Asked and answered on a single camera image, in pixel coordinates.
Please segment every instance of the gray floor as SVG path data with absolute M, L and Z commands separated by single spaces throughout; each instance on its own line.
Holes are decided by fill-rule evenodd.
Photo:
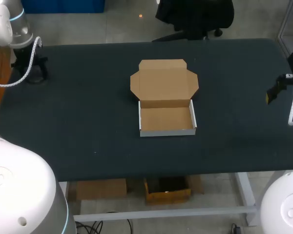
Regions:
M 275 39 L 284 17 L 287 0 L 233 0 L 235 19 L 219 39 Z M 28 15 L 30 24 L 44 45 L 93 44 L 150 41 L 174 33 L 171 25 L 154 15 L 156 0 L 106 0 L 103 14 Z M 259 195 L 271 172 L 249 173 L 255 195 Z M 184 204 L 147 207 L 143 196 L 124 199 L 82 201 L 81 213 L 138 211 L 147 209 L 232 206 L 240 203 L 236 185 L 228 174 L 202 175 L 206 193 Z M 231 223 L 243 226 L 244 234 L 261 234 L 260 227 L 246 227 L 243 215 L 159 218 L 134 220 L 134 233 L 228 234 Z M 102 234 L 129 233 L 124 221 L 105 222 Z
M 249 173 L 251 186 L 255 198 L 266 186 L 272 172 Z M 128 212 L 145 211 L 159 209 L 186 209 L 205 207 L 232 207 L 241 204 L 241 197 L 237 192 L 236 182 L 231 174 L 201 175 L 204 195 L 193 195 L 191 199 L 182 204 L 147 206 L 143 191 L 136 189 L 134 193 L 129 193 L 126 198 L 100 199 L 82 201 L 78 214 L 98 214 L 110 211 Z M 136 219 L 133 220 L 135 234 L 159 233 L 159 234 L 228 234 L 232 223 L 242 226 L 244 234 L 262 234 L 261 227 L 247 227 L 245 216 L 242 215 L 213 215 L 200 217 L 178 217 L 178 218 L 158 218 L 158 219 Z M 106 221 L 102 234 L 129 233 L 126 221 Z

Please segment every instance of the box lid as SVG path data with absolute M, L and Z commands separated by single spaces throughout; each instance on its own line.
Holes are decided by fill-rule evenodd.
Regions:
M 130 89 L 139 100 L 187 100 L 198 90 L 197 75 L 183 59 L 142 60 L 130 77 Z

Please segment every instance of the blue bin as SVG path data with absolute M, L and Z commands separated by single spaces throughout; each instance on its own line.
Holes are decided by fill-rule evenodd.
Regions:
M 27 14 L 102 13 L 105 0 L 21 0 Z

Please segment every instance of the dark gray table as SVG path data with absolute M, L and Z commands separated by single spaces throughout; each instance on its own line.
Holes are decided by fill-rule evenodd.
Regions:
M 271 40 L 51 46 L 43 54 L 49 81 L 6 90 L 0 134 L 42 156 L 59 181 L 293 169 L 292 88 L 265 103 L 275 79 L 291 72 Z M 184 59 L 198 74 L 196 136 L 139 137 L 129 81 L 142 59 Z

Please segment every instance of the open brown box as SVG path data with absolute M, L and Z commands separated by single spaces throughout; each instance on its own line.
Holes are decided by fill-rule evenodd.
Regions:
M 139 98 L 141 137 L 195 135 L 192 96 L 197 75 L 183 59 L 142 60 L 130 77 L 130 89 Z

